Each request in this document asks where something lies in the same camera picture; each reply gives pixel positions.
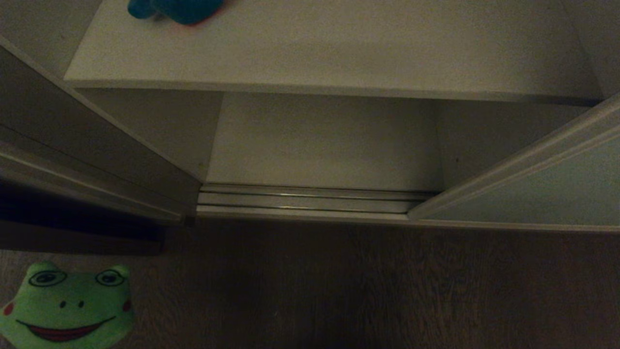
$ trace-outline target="frog eye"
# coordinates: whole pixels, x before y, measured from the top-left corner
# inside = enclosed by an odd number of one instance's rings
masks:
[[[50,287],[63,282],[67,274],[58,270],[39,271],[34,274],[28,283],[36,287]]]
[[[106,270],[99,273],[95,280],[103,286],[118,286],[125,282],[125,278],[118,271]]]

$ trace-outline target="red cheek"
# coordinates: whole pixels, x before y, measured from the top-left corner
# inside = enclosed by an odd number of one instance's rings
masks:
[[[4,315],[9,316],[13,312],[13,308],[15,308],[15,304],[10,303],[6,308],[4,308]]]

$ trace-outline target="white panel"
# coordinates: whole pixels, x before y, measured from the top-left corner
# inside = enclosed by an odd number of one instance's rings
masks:
[[[58,152],[193,205],[200,182],[0,47],[0,125]]]
[[[427,218],[619,226],[620,137]]]
[[[0,125],[0,188],[4,181],[110,209],[179,222],[182,205],[46,147]]]
[[[62,77],[101,0],[0,0],[0,35]]]
[[[417,206],[408,216],[420,222],[433,214],[448,212],[452,207],[519,182],[618,137],[620,137],[620,94],[607,99],[479,176],[449,188]],[[593,172],[591,180],[597,180],[596,172]]]
[[[605,97],[620,93],[620,1],[563,0]]]
[[[75,86],[601,99],[559,0],[228,1],[192,27],[126,4],[103,2],[65,76]]]
[[[438,101],[447,188],[477,176],[588,110],[507,102]]]
[[[227,93],[207,181],[441,191],[430,102]]]
[[[79,92],[183,170],[205,179],[222,93],[152,89]]]

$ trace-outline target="teal toy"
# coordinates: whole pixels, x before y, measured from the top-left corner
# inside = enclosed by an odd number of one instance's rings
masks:
[[[106,349],[134,322],[129,270],[68,274],[53,263],[30,266],[2,308],[0,333],[17,349]]]
[[[195,24],[214,14],[224,0],[130,0],[129,13],[138,19],[164,14],[177,23]]]

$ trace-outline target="frog toy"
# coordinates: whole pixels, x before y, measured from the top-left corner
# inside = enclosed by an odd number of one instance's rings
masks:
[[[105,349],[132,328],[129,269],[69,274],[50,262],[30,266],[2,308],[0,333],[17,349]]]

